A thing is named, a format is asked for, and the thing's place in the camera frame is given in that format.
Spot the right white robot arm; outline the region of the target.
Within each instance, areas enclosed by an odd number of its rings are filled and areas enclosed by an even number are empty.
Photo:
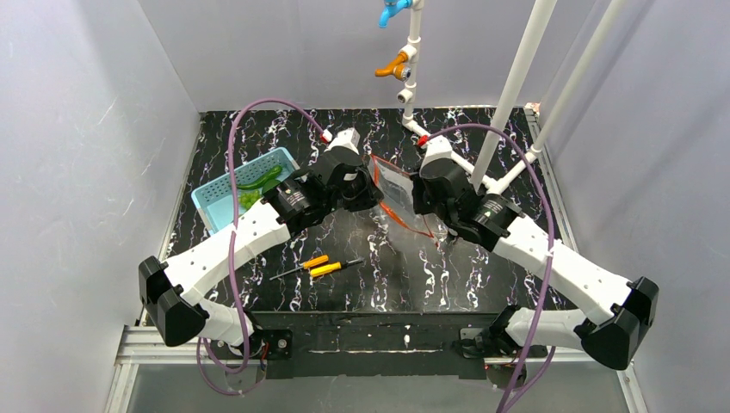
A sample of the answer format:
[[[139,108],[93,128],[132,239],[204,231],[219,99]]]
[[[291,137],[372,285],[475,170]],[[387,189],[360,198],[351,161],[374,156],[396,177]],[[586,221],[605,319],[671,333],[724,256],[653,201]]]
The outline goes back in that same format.
[[[531,342],[582,350],[614,370],[628,367],[654,323],[653,280],[613,274],[553,240],[510,200],[475,191],[451,159],[426,163],[411,180],[416,213],[435,214],[457,237],[540,275],[575,304],[572,311],[542,313],[507,306],[490,328],[498,349],[510,353]]]

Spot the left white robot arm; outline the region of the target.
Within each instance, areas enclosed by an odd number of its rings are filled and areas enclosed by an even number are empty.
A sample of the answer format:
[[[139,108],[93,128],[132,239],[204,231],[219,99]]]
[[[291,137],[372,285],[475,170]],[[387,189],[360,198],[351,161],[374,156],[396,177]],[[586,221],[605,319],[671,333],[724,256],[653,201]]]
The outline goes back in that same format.
[[[240,347],[256,326],[247,314],[206,299],[237,268],[321,224],[338,209],[360,212],[382,199],[361,154],[330,145],[308,168],[264,193],[262,199],[193,248],[138,266],[139,296],[163,342],[175,347],[204,337]]]

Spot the clear zip top bag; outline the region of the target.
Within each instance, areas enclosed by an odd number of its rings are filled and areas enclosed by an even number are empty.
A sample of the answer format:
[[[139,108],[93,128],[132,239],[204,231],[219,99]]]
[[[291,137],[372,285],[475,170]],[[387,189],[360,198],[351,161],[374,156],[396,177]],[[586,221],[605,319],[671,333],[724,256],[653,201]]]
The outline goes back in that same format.
[[[374,185],[382,192],[382,211],[403,229],[427,237],[436,247],[439,240],[425,216],[414,210],[413,182],[410,174],[388,160],[371,155],[368,170]]]

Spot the green grape bunch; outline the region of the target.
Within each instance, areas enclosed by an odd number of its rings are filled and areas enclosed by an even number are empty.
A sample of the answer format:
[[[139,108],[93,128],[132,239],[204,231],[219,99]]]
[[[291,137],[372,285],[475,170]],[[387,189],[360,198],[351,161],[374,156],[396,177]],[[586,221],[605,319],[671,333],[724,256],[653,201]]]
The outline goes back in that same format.
[[[238,195],[238,204],[244,210],[249,210],[258,200],[261,199],[261,196],[262,194],[259,190],[240,191]]]

